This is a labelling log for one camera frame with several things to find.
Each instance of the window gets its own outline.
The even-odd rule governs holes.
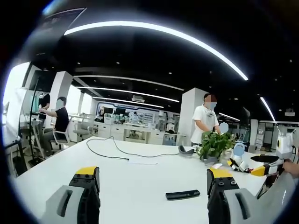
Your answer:
[[[81,107],[81,113],[90,114],[91,106],[92,106],[92,97],[89,96],[88,94],[84,93],[82,107]]]
[[[79,100],[80,100],[81,91],[75,86],[71,85],[69,93],[67,94],[66,99],[66,110],[68,114],[78,113]]]
[[[2,102],[3,105],[9,102],[10,96],[16,89],[22,87],[29,65],[30,63],[26,62],[19,64],[11,69],[4,90],[4,97]]]

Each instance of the desk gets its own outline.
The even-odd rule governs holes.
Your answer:
[[[87,166],[100,168],[100,219],[99,223],[115,224],[205,224],[208,223],[206,166],[197,155],[185,158],[180,155],[141,158],[121,153],[112,140],[90,141],[92,150],[110,156],[121,156],[132,161],[157,162],[142,165],[125,160],[108,159],[95,155],[82,141],[50,157],[14,179],[15,187],[36,217],[41,217],[45,202],[60,188],[68,185],[75,172]],[[115,141],[126,152],[142,155],[177,153],[176,146],[158,146]],[[244,159],[252,154],[245,153]],[[261,163],[248,161],[251,168]],[[231,171],[240,188],[256,195],[265,177]],[[166,192],[198,189],[200,196],[178,201],[167,201]]]

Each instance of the man in white t-shirt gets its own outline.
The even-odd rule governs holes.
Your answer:
[[[195,130],[191,137],[192,146],[201,144],[203,132],[212,131],[213,127],[220,134],[219,123],[214,112],[217,100],[214,95],[206,93],[204,104],[195,108],[193,120],[195,121]]]

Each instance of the black remote control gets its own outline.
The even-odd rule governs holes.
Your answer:
[[[177,199],[185,199],[190,197],[199,196],[200,192],[198,190],[189,190],[182,192],[174,192],[174,193],[166,193],[165,196],[167,200],[177,200]]]

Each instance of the black ceiling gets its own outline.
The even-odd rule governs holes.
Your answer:
[[[177,100],[181,100],[183,92],[197,87],[216,94],[217,112],[236,118],[245,107],[252,118],[271,120],[259,98],[264,97],[276,120],[298,121],[298,115],[284,116],[286,108],[296,111],[298,107],[297,1],[185,0],[174,4],[165,0],[113,3],[73,0],[56,12],[80,7],[86,10],[68,29],[100,21],[140,21],[169,27],[215,48],[249,80],[244,81],[219,58],[191,42],[132,27],[93,28],[62,36],[55,48],[35,59],[38,67],[66,70],[73,76],[107,75],[168,84],[184,91],[126,79],[80,78],[92,87]],[[132,97],[122,92],[97,92],[106,98],[131,100]],[[168,111],[180,111],[180,103],[152,97],[145,97],[145,101],[164,106]]]

